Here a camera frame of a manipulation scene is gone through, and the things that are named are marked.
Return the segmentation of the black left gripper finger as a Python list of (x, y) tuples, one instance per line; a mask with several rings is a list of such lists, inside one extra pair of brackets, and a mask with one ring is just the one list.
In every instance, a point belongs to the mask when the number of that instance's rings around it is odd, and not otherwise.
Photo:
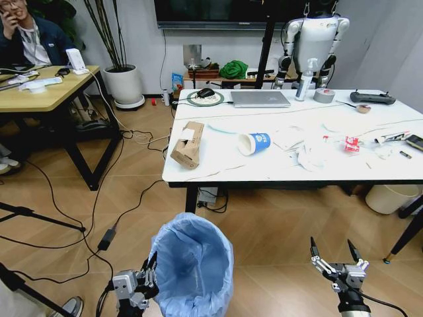
[(148, 285), (155, 286), (157, 284), (157, 277), (155, 273), (155, 268), (157, 267), (157, 252), (154, 252), (149, 263), (147, 264), (148, 272)]
[(143, 265), (141, 267), (141, 271), (140, 271), (141, 281), (143, 282), (143, 284), (145, 286), (149, 286), (149, 284), (150, 284), (150, 282), (149, 282), (149, 266), (148, 266), (148, 264), (149, 264), (149, 259), (147, 258), (144, 261), (144, 263), (143, 263)]

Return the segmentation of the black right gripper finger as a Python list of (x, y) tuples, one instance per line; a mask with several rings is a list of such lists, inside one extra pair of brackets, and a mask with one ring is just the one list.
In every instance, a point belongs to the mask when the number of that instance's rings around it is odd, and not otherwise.
[(310, 243), (311, 263), (313, 264), (313, 266), (325, 277), (337, 277), (337, 271), (324, 259), (322, 259), (322, 257), (320, 257), (315, 239), (312, 236), (310, 237)]
[(352, 243), (350, 239), (348, 239), (347, 242), (348, 242), (350, 253), (356, 265), (360, 267), (363, 271), (366, 271), (369, 266), (369, 262), (362, 258), (359, 250), (354, 246), (354, 244)]

